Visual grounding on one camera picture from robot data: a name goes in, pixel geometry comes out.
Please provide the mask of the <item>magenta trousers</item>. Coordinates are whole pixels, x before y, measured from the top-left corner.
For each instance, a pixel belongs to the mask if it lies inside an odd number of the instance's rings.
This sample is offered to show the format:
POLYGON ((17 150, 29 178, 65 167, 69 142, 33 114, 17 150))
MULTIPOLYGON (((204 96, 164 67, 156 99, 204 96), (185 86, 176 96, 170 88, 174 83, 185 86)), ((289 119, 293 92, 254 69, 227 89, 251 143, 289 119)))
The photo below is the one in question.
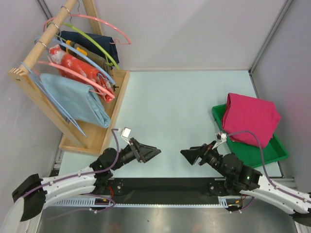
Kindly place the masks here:
POLYGON ((255 147, 267 147, 281 120, 273 102, 236 93, 229 93, 222 118, 222 128, 228 134, 245 131, 231 136, 234 141, 255 147))

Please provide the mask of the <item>light blue wire hanger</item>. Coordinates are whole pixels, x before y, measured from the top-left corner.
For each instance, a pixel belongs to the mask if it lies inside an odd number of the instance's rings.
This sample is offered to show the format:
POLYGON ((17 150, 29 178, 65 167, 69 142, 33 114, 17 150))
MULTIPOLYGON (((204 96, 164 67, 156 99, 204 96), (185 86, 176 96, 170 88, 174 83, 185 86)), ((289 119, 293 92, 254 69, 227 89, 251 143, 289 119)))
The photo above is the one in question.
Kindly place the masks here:
POLYGON ((41 91, 43 91, 44 95, 50 100, 53 105, 56 107, 56 109, 63 115, 63 117, 66 117, 66 120, 69 120, 78 130, 82 133, 83 136, 86 136, 84 131, 81 129, 79 124, 76 122, 76 120, 66 111, 66 109, 54 98, 54 96, 45 88, 43 85, 43 82, 40 78, 40 75, 36 74, 34 71, 32 71, 30 68, 27 67, 26 64, 23 62, 20 62, 21 65, 25 66, 26 69, 31 74, 31 79, 34 81, 34 83, 39 87, 41 91))

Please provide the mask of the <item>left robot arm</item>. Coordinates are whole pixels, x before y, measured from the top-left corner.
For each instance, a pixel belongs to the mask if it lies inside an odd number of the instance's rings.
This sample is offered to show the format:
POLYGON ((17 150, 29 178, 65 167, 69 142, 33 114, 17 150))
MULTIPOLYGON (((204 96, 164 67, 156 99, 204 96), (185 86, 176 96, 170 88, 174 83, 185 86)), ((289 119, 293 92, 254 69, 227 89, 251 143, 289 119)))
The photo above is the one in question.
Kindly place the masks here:
POLYGON ((69 197, 102 194, 107 190, 107 181, 113 176, 113 170, 133 160, 146 163, 160 152, 156 147, 131 138, 125 148, 107 148, 89 166, 67 176, 40 178, 33 174, 12 192, 14 201, 24 201, 20 221, 30 220, 50 205, 69 197))

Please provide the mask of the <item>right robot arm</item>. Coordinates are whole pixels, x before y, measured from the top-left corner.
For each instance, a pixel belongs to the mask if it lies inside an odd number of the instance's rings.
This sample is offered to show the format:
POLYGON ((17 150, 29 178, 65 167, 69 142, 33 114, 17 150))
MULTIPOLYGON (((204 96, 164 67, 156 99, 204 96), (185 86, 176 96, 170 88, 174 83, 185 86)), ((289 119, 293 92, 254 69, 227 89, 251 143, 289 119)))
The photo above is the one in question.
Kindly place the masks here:
POLYGON ((224 178, 221 188, 224 195, 247 195, 278 207, 293 220, 307 227, 311 226, 311 195, 272 181, 261 172, 245 165, 235 154, 221 155, 213 148, 215 141, 199 147, 181 150, 186 160, 194 165, 209 164, 224 178))

